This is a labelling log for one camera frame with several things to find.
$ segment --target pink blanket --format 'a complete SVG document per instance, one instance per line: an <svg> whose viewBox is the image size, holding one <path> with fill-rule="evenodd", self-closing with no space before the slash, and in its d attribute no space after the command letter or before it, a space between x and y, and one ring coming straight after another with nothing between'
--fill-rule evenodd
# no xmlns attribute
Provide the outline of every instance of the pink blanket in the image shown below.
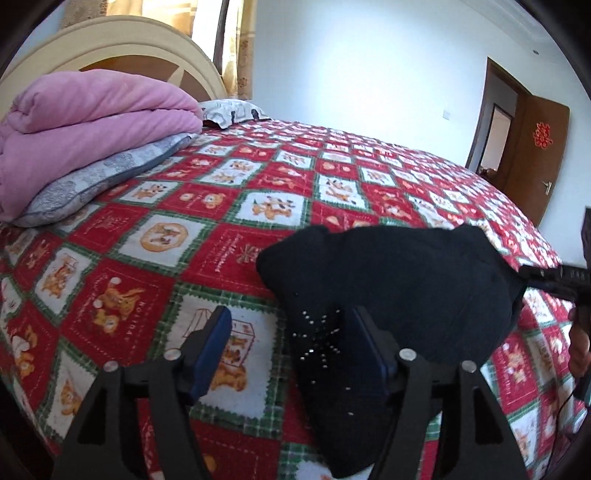
<svg viewBox="0 0 591 480"><path fill-rule="evenodd" d="M184 110L121 113L33 134L3 125L0 137L9 135L0 145L0 221L18 218L45 185L77 168L168 135L199 133L202 126Z"/></svg>
<svg viewBox="0 0 591 480"><path fill-rule="evenodd" d="M78 168L181 132L200 133L199 103L140 75L55 72L18 95L0 122L0 221Z"/></svg>
<svg viewBox="0 0 591 480"><path fill-rule="evenodd" d="M170 83L99 69L39 77L14 99L3 123L32 134L118 113L156 109L187 110L203 118L197 100Z"/></svg>

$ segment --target bedspread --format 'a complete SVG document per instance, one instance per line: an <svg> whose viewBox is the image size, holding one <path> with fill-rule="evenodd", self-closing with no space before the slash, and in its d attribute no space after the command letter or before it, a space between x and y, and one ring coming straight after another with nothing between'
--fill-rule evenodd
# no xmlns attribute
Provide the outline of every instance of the bedspread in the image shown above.
<svg viewBox="0 0 591 480"><path fill-rule="evenodd" d="M330 480L291 375L284 314L255 271L258 253L311 223L341 231L464 222L482 228L514 268L558 262L502 193L429 153L300 123L205 129L60 223L2 227L2 379L58 453L101 365L161 355L224 304L232 336L209 393L191 410L214 478ZM573 388L570 305L537 290L524 304L518 329L482 373L539 478L558 405ZM560 428L576 428L581 406L571 401L564 411ZM161 479L145 403L140 418L148 469ZM439 424L428 430L424 479Z"/></svg>

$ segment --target ceiling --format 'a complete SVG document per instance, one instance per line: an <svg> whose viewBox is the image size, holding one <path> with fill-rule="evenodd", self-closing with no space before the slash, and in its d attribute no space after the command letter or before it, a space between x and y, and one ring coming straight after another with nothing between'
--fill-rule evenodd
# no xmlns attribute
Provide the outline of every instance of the ceiling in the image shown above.
<svg viewBox="0 0 591 480"><path fill-rule="evenodd" d="M546 29L516 0L461 0L494 23L513 40L547 61L557 62L562 52Z"/></svg>

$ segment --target headboard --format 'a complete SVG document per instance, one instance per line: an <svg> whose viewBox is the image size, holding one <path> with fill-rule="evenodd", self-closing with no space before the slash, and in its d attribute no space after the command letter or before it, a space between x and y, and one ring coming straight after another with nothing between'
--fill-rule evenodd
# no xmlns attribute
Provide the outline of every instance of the headboard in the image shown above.
<svg viewBox="0 0 591 480"><path fill-rule="evenodd" d="M65 28L16 62L0 79L0 118L41 75L91 69L174 83L199 101L228 96L215 66L188 36L151 18L117 15Z"/></svg>

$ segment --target metal bolt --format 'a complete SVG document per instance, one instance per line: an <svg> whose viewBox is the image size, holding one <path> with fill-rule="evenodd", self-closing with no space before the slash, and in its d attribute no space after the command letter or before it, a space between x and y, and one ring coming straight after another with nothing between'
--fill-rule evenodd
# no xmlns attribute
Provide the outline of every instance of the metal bolt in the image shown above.
<svg viewBox="0 0 591 480"><path fill-rule="evenodd" d="M408 362L412 362L417 357L417 353L411 348L403 348L398 354L402 360L406 360Z"/></svg>
<svg viewBox="0 0 591 480"><path fill-rule="evenodd" d="M103 370L108 373L114 372L118 368L119 364L115 360L109 360L107 363L103 365Z"/></svg>
<svg viewBox="0 0 591 480"><path fill-rule="evenodd" d="M464 360L462 362L462 368L470 374L478 370L478 366L472 360Z"/></svg>
<svg viewBox="0 0 591 480"><path fill-rule="evenodd" d="M178 348L169 348L164 352L164 358L168 361L178 360L181 358L181 350Z"/></svg>

